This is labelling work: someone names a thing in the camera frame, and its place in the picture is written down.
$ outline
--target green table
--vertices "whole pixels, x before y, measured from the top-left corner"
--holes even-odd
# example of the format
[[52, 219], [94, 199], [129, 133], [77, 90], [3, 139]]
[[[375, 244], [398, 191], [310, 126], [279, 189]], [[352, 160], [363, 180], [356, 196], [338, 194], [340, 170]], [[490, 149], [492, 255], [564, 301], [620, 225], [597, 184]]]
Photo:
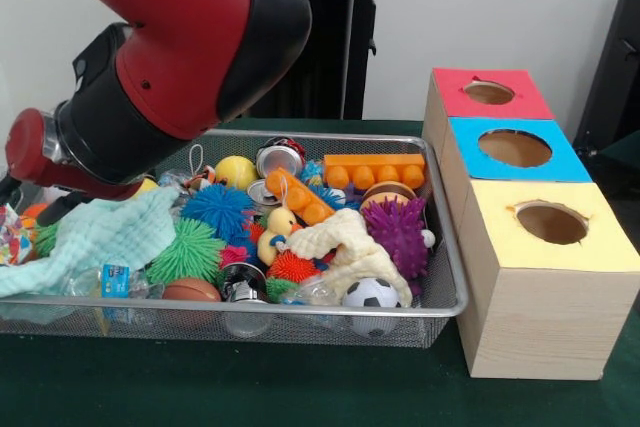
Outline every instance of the green table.
[[[233, 128], [419, 135], [418, 122]], [[600, 382], [468, 377], [455, 322], [429, 350], [0, 336], [1, 425], [632, 426], [640, 317]]]

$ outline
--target red box lid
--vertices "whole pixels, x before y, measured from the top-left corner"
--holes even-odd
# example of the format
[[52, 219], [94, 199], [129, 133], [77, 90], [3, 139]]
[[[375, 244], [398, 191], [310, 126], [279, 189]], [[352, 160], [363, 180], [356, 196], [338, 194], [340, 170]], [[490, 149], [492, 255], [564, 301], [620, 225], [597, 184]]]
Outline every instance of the red box lid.
[[433, 76], [449, 117], [554, 119], [526, 70], [433, 69]]

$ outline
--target metal basket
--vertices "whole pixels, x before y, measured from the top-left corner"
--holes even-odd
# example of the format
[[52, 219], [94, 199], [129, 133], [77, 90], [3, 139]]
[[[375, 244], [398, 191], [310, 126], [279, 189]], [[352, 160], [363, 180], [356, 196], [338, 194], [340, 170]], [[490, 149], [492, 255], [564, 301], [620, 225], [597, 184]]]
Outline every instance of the metal basket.
[[[171, 300], [101, 299], [21, 295], [0, 299], [1, 333], [255, 341], [298, 344], [375, 345], [428, 348], [447, 320], [466, 307], [467, 288], [458, 245], [435, 155], [413, 137], [294, 134], [216, 130], [194, 143], [202, 145], [207, 163], [228, 155], [253, 157], [269, 138], [286, 135], [301, 143], [307, 158], [325, 153], [422, 153], [428, 182], [419, 192], [428, 200], [427, 222], [436, 235], [424, 293], [412, 308], [345, 308], [276, 304], [227, 304]], [[185, 147], [157, 170], [188, 170]], [[24, 202], [34, 198], [25, 190]]]

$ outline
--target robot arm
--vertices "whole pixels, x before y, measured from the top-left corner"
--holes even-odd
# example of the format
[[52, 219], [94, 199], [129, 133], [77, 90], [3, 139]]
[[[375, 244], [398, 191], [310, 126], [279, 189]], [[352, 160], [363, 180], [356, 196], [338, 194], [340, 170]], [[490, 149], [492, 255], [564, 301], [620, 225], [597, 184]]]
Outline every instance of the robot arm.
[[140, 174], [233, 119], [291, 67], [311, 25], [308, 0], [101, 0], [109, 26], [74, 61], [73, 97], [14, 122], [8, 177], [121, 199]]

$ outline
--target soccer ball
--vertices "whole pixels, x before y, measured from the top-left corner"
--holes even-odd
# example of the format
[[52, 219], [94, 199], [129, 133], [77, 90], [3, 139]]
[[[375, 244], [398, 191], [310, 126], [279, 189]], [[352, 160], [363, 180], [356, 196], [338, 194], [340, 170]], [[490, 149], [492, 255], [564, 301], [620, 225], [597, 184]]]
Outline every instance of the soccer ball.
[[[383, 279], [365, 278], [347, 289], [342, 299], [345, 307], [400, 307], [398, 291]], [[351, 329], [369, 339], [391, 332], [398, 320], [395, 317], [353, 317]]]

